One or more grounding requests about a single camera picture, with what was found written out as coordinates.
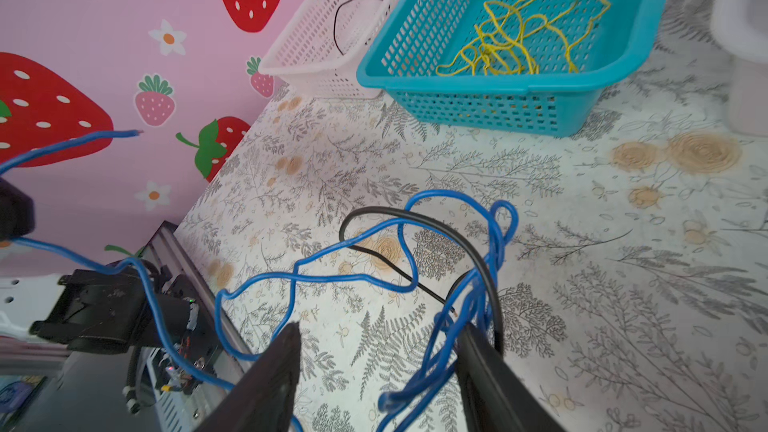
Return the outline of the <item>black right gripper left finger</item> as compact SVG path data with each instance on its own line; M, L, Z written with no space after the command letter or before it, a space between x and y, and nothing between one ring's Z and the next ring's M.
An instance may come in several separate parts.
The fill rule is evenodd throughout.
M300 378L299 324L288 324L198 427L208 432L287 431Z

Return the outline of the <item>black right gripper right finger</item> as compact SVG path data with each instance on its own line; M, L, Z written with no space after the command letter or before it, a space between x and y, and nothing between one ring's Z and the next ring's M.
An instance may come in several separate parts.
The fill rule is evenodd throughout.
M564 432L472 324L457 339L456 374L467 429L499 432Z

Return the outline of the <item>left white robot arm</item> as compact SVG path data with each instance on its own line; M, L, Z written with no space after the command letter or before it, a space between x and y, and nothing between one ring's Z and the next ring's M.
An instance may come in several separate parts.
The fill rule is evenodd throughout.
M1 344L122 354L177 344L197 329L200 305L167 292L170 272L129 257L71 273L1 275Z

